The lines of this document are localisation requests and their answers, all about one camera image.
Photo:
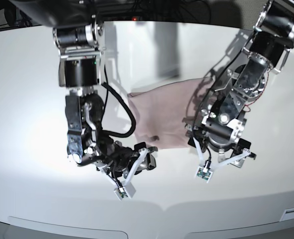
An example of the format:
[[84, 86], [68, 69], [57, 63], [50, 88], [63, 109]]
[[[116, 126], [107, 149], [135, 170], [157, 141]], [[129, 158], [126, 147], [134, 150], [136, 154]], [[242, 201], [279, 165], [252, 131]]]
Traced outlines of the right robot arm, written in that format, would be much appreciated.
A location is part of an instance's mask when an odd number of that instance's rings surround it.
[[[104, 23], [92, 0], [15, 0], [13, 4], [37, 23], [50, 27], [59, 51], [59, 85], [68, 90], [65, 115], [68, 124], [67, 155], [78, 166], [94, 164], [117, 187], [120, 177], [130, 179], [156, 168], [156, 147], [141, 142], [125, 147], [136, 119], [122, 97], [109, 85], [105, 67]], [[103, 129], [107, 100], [96, 86], [106, 89], [127, 112], [131, 127], [125, 133]]]

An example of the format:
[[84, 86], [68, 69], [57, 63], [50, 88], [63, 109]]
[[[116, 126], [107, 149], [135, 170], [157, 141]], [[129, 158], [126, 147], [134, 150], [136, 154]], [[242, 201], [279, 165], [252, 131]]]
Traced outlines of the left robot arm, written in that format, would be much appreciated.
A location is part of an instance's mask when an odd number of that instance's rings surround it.
[[256, 157], [242, 138], [247, 108], [264, 92], [269, 73], [282, 71], [293, 48], [294, 0], [267, 1], [239, 51], [247, 62], [235, 70], [224, 68], [187, 124], [189, 144], [200, 161], [197, 177], [209, 180], [221, 167], [240, 168], [246, 158]]

